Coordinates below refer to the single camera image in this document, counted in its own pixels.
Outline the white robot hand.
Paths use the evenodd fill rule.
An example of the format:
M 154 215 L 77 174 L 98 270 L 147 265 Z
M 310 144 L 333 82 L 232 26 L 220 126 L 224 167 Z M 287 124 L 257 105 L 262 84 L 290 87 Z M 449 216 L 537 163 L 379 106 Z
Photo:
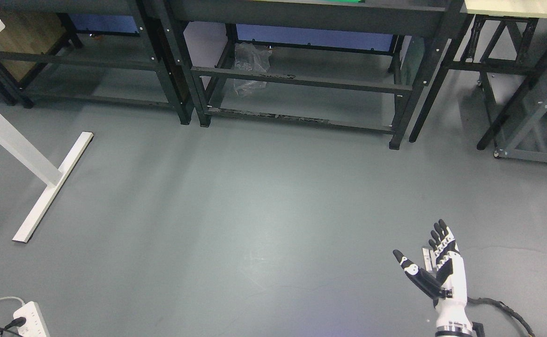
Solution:
M 398 249 L 392 254 L 403 269 L 406 277 L 431 299 L 438 318 L 437 331 L 471 331 L 471 321 L 466 316 L 468 302 L 466 270 L 464 260 L 459 253 L 455 235 L 443 219 L 433 224 L 428 241 L 430 247 L 422 247 L 425 269 L 406 258 Z M 436 277 L 436 257 L 442 257 L 438 263 Z M 451 292 L 451 297 L 440 297 L 441 288 Z

